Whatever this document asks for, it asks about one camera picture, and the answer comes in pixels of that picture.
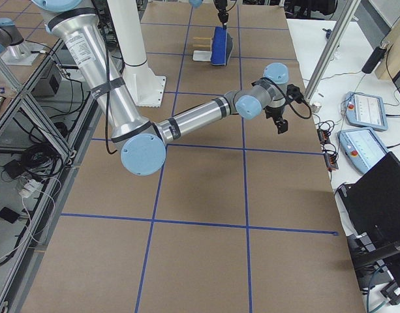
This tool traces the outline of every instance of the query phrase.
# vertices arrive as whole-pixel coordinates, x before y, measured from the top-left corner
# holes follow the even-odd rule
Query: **silver arm segment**
[[[267,107],[283,112],[285,100],[274,83],[286,93],[288,70],[285,65],[273,63],[265,69],[265,77],[248,91],[231,91],[165,121],[152,123],[139,114],[110,56],[110,79],[106,79],[105,44],[97,29],[99,19],[92,2],[64,0],[61,12],[57,1],[33,2],[40,7],[48,30],[65,41],[104,113],[106,94],[110,94],[108,122],[113,128],[112,141],[121,153],[123,165],[136,175],[149,175],[162,167],[166,144],[226,116],[239,113],[252,119]]]

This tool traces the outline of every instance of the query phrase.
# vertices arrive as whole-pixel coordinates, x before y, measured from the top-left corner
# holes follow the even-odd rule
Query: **metal shelf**
[[[60,49],[62,45],[63,42],[58,40],[54,45],[54,50]],[[4,76],[12,91],[14,91],[14,94],[12,91],[9,93],[12,95],[10,104],[0,114],[0,166],[14,158],[19,159],[21,152],[33,144],[28,135],[20,130],[13,121],[13,118],[16,117],[21,121],[21,124],[27,125],[29,123],[27,118],[18,113],[20,109],[38,126],[44,137],[55,147],[63,160],[71,160],[68,166],[57,176],[61,182],[61,189],[57,190],[59,183],[55,179],[49,179],[41,190],[54,197],[55,210],[52,213],[51,199],[47,196],[39,196],[39,194],[41,195],[39,191],[34,192],[30,198],[25,200],[25,206],[32,212],[29,231],[31,233],[37,232],[35,239],[39,242],[42,241],[41,243],[33,240],[25,229],[28,216],[25,212],[22,212],[23,204],[18,194],[18,182],[2,181],[1,172],[3,168],[0,168],[0,210],[3,207],[9,207],[20,214],[20,218],[13,224],[0,218],[0,256],[11,251],[16,243],[22,243],[12,257],[0,266],[0,312],[3,311],[7,302],[10,312],[20,311],[78,172],[76,166],[81,163],[84,157],[101,114],[97,103],[89,98],[80,113],[76,112],[58,117],[52,121],[50,116],[56,112],[55,109],[63,111],[65,111],[65,108],[69,109],[70,83],[66,80],[62,81],[59,91],[54,97],[35,99],[31,95],[31,90],[38,83],[49,62],[52,62],[49,57],[41,60],[29,79],[21,84],[0,59],[0,74]],[[81,104],[80,86],[77,83],[74,83],[74,85],[74,95],[76,96],[72,103],[72,110]],[[86,83],[84,83],[84,92],[86,97],[88,92]],[[68,129],[75,124],[74,130],[67,139],[64,139],[55,127],[54,122],[56,121],[64,122]]]

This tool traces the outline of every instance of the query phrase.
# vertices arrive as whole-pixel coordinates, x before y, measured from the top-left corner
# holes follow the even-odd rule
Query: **metal frame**
[[[333,54],[339,45],[339,41],[345,33],[349,22],[353,18],[360,2],[361,0],[347,0],[342,14],[340,15],[335,27],[333,28],[333,31],[331,32],[328,43],[324,47],[322,55],[318,60],[315,71],[309,80],[309,84],[305,89],[305,98],[307,100],[310,100],[316,92],[318,83],[320,83],[320,80],[322,79],[323,74],[329,65],[330,59],[333,57]]]
[[[62,47],[62,45],[64,45],[63,41],[58,40],[54,45],[53,50],[57,51]],[[36,68],[34,73],[32,73],[28,81],[22,85],[0,58],[0,75],[4,77],[8,86],[16,93],[11,100],[11,103],[0,117],[0,137],[12,122],[12,118],[21,108],[30,120],[41,129],[46,139],[59,152],[64,162],[75,157],[76,154],[72,167],[66,167],[58,176],[63,186],[55,199],[56,209],[54,217],[51,220],[48,220],[48,216],[44,214],[47,206],[51,205],[51,200],[48,197],[43,197],[40,201],[36,200],[34,203],[35,214],[32,219],[32,228],[30,231],[31,233],[34,233],[36,229],[41,229],[50,222],[50,224],[47,225],[48,235],[47,238],[44,239],[42,245],[36,245],[31,238],[27,238],[27,241],[17,249],[15,255],[10,260],[10,266],[6,269],[7,275],[5,280],[0,282],[0,312],[3,311],[5,306],[4,303],[6,301],[8,301],[10,312],[19,312],[21,310],[23,302],[25,301],[33,279],[37,273],[37,269],[41,263],[46,246],[52,236],[57,220],[60,217],[67,195],[72,187],[73,180],[78,172],[78,169],[74,166],[82,161],[101,114],[97,103],[90,98],[79,116],[74,131],[70,134],[69,142],[62,137],[58,129],[54,126],[48,115],[40,107],[39,103],[30,92],[30,90],[32,90],[38,83],[38,80],[47,64],[51,61],[50,57],[46,57]],[[17,147],[0,147],[0,151],[21,153],[22,149]],[[46,185],[45,192],[53,194],[56,189],[56,184],[57,183],[54,180],[50,181],[48,185]]]

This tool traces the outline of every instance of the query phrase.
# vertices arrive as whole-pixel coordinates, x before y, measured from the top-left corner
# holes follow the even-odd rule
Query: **white wire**
[[[56,194],[57,194],[57,193],[62,189],[62,183],[61,183],[61,181],[58,180],[58,179],[55,178],[55,177],[48,177],[48,178],[55,179],[55,180],[57,181],[57,183],[59,184],[59,189],[58,189],[58,191],[56,192]],[[37,191],[37,192],[40,192],[41,194],[44,194],[44,195],[47,196],[47,197],[49,197],[49,198],[51,199],[51,201],[52,201],[52,203],[53,203],[54,206],[53,206],[53,208],[52,208],[52,212],[50,213],[48,222],[46,223],[45,227],[43,227],[41,230],[39,230],[38,232],[36,232],[34,235],[39,234],[39,233],[41,233],[42,231],[44,231],[44,230],[52,223],[52,220],[53,220],[53,217],[54,217],[54,212],[55,212],[55,207],[56,207],[55,200],[54,200],[48,193],[46,193],[46,192],[44,192],[44,191],[40,191],[40,190],[36,190],[36,191]],[[29,227],[27,227],[27,225],[25,225],[25,228],[26,228],[26,230],[27,230],[27,232],[28,232],[30,238],[32,238],[32,240],[36,241],[37,243],[41,244],[41,243],[43,243],[43,242],[46,240],[48,234],[46,234],[46,238],[45,238],[44,241],[38,241],[37,239],[35,239],[35,237],[33,236],[33,234],[32,234],[31,231],[30,231],[30,229],[31,229],[31,215],[30,215],[29,211],[28,211],[28,210],[26,209],[26,207],[25,207],[24,199],[25,199],[25,198],[22,197],[23,209],[24,209],[25,213],[27,214],[27,217],[28,217],[28,219],[29,219],[29,221],[30,221]],[[29,240],[29,236],[27,236],[22,242],[20,242],[14,249],[12,249],[11,251],[9,251],[9,252],[7,252],[6,254],[4,254],[3,256],[1,256],[1,257],[0,257],[0,261],[1,261],[3,258],[6,258],[6,257],[9,256],[10,254],[12,254],[12,253],[13,253],[14,251],[16,251],[17,249],[19,249],[22,245],[24,245],[24,243],[25,243],[27,240]]]
[[[25,207],[25,204],[24,204],[24,197],[22,197],[22,204],[23,204],[23,209],[24,209],[25,213],[27,214],[27,216],[28,216],[28,218],[29,218],[29,221],[30,221],[29,226],[30,226],[30,228],[31,228],[31,215],[30,215],[30,213],[29,213],[29,210],[27,210],[27,208]],[[26,228],[26,230],[27,230],[27,232],[29,233],[30,238],[32,238],[32,240],[36,241],[37,243],[43,243],[43,242],[40,242],[39,240],[37,240],[36,238],[34,238],[34,236],[33,236],[33,234],[31,233],[31,231],[30,231],[29,228]]]
[[[61,190],[61,188],[62,188],[62,183],[61,183],[61,181],[59,181],[58,179],[56,179],[56,180],[59,182],[59,184],[60,184],[59,190]],[[56,202],[55,202],[55,200],[54,200],[49,194],[47,194],[47,193],[44,192],[44,191],[40,191],[40,190],[36,190],[36,191],[37,191],[37,192],[40,192],[41,194],[44,194],[44,195],[47,196],[47,197],[49,197],[49,198],[51,199],[51,201],[52,201],[52,203],[53,203],[54,206],[52,207],[52,212],[50,213],[50,216],[49,216],[49,219],[48,219],[46,225],[45,225],[41,230],[35,232],[35,235],[42,233],[45,229],[47,229],[47,230],[49,231],[48,227],[49,227],[49,225],[52,223],[52,220],[53,220],[53,218],[54,218],[55,208],[56,208]],[[48,236],[48,233],[46,233],[43,242],[45,242],[45,240],[47,240],[47,236]],[[43,242],[37,241],[34,237],[33,237],[33,240],[36,241],[37,243],[43,243]]]

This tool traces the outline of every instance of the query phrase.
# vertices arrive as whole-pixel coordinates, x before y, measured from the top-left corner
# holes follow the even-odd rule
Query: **black cable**
[[[82,102],[82,106],[84,106],[84,104],[87,103],[87,101],[88,101],[88,99],[89,99],[90,96],[91,96],[91,93],[88,93],[87,97],[86,97],[85,100]],[[78,116],[75,118],[75,120],[74,120],[72,126],[69,128],[69,134],[75,129],[76,125],[78,124],[78,120],[79,120],[79,118],[80,118],[80,116],[81,116],[81,114],[82,114],[82,111],[83,111],[83,110],[79,110]]]
[[[29,122],[33,125],[33,128],[31,129],[31,131],[33,131],[33,129],[35,128],[35,129],[37,129],[37,130],[42,134],[42,136],[44,136],[44,134],[43,134],[42,132],[45,132],[45,133],[47,133],[47,134],[49,134],[49,135],[51,135],[51,136],[53,136],[53,137],[56,137],[56,138],[58,138],[58,139],[60,139],[60,140],[64,140],[64,137],[58,136],[57,134],[54,134],[53,132],[49,132],[48,130],[39,127],[39,126],[38,126],[38,125],[37,125],[37,124],[36,124],[36,123],[35,123],[21,108],[20,108],[20,112],[21,112],[21,113],[23,114],[23,116],[26,117],[26,118],[29,120]],[[71,153],[74,152],[68,145],[66,145],[66,148],[68,149],[69,152],[71,152]]]
[[[335,3],[335,12],[333,12],[332,14],[331,14],[331,16],[329,17],[329,20],[331,20],[332,18],[333,18],[333,15],[335,15],[335,13],[336,13],[336,10],[337,10],[337,5],[338,5],[338,0],[336,0],[336,3]]]
[[[387,146],[387,149],[392,149],[392,148],[398,147],[399,145],[400,145],[400,143],[397,143],[396,145],[389,145],[389,146]]]
[[[30,139],[31,142],[33,142],[33,143],[42,143],[42,140],[41,140],[40,138],[38,138],[38,137],[36,137],[35,135],[32,134],[33,129],[30,130],[30,131],[28,131],[27,129],[25,129],[25,128],[20,124],[19,121],[17,121],[17,119],[16,119],[15,117],[13,117],[12,120],[17,124],[17,126],[18,126],[22,131],[24,131],[26,134],[29,135],[29,139]]]
[[[393,77],[391,76],[390,70],[389,70],[389,68],[388,68],[388,56],[389,56],[389,54],[390,54],[392,48],[393,48],[393,46],[390,47],[390,49],[387,51],[387,55],[385,56],[385,67],[386,67],[386,69],[387,69],[388,76],[390,77],[391,81],[393,82],[393,84],[394,84],[394,86],[395,86],[395,88],[396,88],[396,90],[393,92],[393,97],[394,97],[395,101],[397,101],[397,105],[396,105],[396,106],[399,106],[399,105],[400,105],[400,101],[399,101],[399,100],[397,99],[397,97],[395,96],[395,92],[398,91],[399,88],[398,88],[398,86],[395,84],[395,82],[393,81]]]
[[[48,48],[50,50],[50,52],[52,53],[52,55],[54,55],[56,57],[56,59],[59,62],[59,64],[60,65],[62,64],[61,60],[59,59],[59,57],[57,56],[55,50],[52,47],[50,47],[48,45],[45,45],[45,44],[41,44],[40,42],[37,42],[37,41],[29,40],[29,39],[26,39],[25,41],[32,42],[33,44],[40,44],[41,46]]]
[[[386,114],[386,117],[400,117],[400,114]]]
[[[33,171],[40,171],[40,167],[46,167],[47,163],[50,161],[52,161],[52,167],[50,168],[49,173],[37,173]],[[59,162],[61,165],[57,170],[55,170]],[[24,171],[31,174],[34,179],[37,178],[38,181],[43,178],[56,176],[65,167],[62,156],[55,148],[45,143],[32,145],[31,147],[27,148],[22,153],[20,164],[22,165]]]
[[[298,113],[296,111],[296,109],[292,106],[291,102],[288,103],[288,105],[290,106],[291,110],[298,116],[301,117],[302,119],[310,119],[313,116],[313,111],[311,111],[311,107],[310,105],[307,103],[307,101],[305,101],[304,99],[301,100],[305,106],[307,106],[307,108],[309,109],[309,116],[303,116],[300,113]]]
[[[308,107],[308,109],[309,109],[309,116],[302,116],[300,113],[298,113],[297,111],[296,111],[296,109],[291,105],[291,99],[290,98],[288,98],[288,96],[284,93],[284,91],[273,81],[273,80],[271,80],[270,78],[265,78],[266,80],[268,80],[272,85],[274,85],[275,86],[275,88],[277,88],[278,89],[278,91],[280,92],[280,94],[282,94],[282,96],[284,97],[284,99],[285,99],[285,103],[281,106],[281,107],[283,107],[283,106],[286,106],[286,105],[288,105],[288,106],[290,106],[290,108],[291,108],[291,110],[298,116],[298,117],[300,117],[300,118],[302,118],[302,119],[310,119],[312,116],[313,116],[313,112],[311,111],[311,107],[310,107],[310,105],[307,103],[307,101],[305,101],[303,98],[301,99],[301,101],[305,104],[305,106],[307,106]]]
[[[236,3],[238,3],[238,0],[235,0],[235,1],[234,1],[234,4],[233,4],[226,12],[232,10],[232,9],[234,8],[234,6],[236,5]]]
[[[119,37],[117,36],[117,32],[115,31],[114,21],[113,21],[113,18],[112,18],[112,16],[111,16],[110,10],[107,10],[107,13],[108,13],[108,18],[109,18],[109,20],[110,20],[111,29],[112,29],[112,31],[113,31],[113,35],[114,35],[115,41],[116,41],[116,43],[117,43],[117,47],[118,47],[118,49],[119,49],[119,51],[120,51],[120,56],[121,56],[121,57],[118,58],[118,59],[121,60],[121,69],[120,69],[119,72],[120,72],[120,74],[122,74],[123,71],[124,71],[126,62],[124,61],[123,54],[121,53],[121,47],[120,47]]]
[[[98,17],[100,18],[100,11],[98,10],[97,6],[94,3],[94,0],[91,0],[95,12],[97,13]],[[107,45],[107,36],[106,36],[106,31],[104,29],[104,26],[101,25],[101,34],[104,39],[104,44],[105,44],[105,50],[106,50],[106,83],[110,82],[110,58],[108,57],[108,45]],[[105,136],[105,144],[106,144],[106,150],[109,155],[113,155],[114,153],[117,152],[117,150],[111,151],[110,146],[108,145],[108,113],[110,111],[110,91],[107,91],[106,93],[107,99],[106,99],[106,119],[105,119],[105,127],[104,127],[104,136]]]
[[[71,84],[71,87],[72,87],[72,96],[73,96],[73,86],[72,86],[72,82],[76,82],[76,83],[79,83],[79,84],[80,84],[80,88],[81,88],[81,104],[80,104],[80,106],[78,106],[78,108],[76,108],[76,109],[73,110],[73,111],[69,110],[68,112],[63,112],[63,113],[61,113],[61,114],[56,114],[56,115],[50,116],[51,119],[53,119],[53,118],[55,118],[55,117],[59,117],[59,116],[70,115],[70,114],[76,113],[77,111],[81,110],[82,107],[84,106],[84,102],[85,102],[85,93],[84,93],[84,87],[83,87],[82,82],[80,82],[79,80],[73,80],[72,78],[65,78],[65,79],[67,79],[67,80],[70,81],[70,84]]]

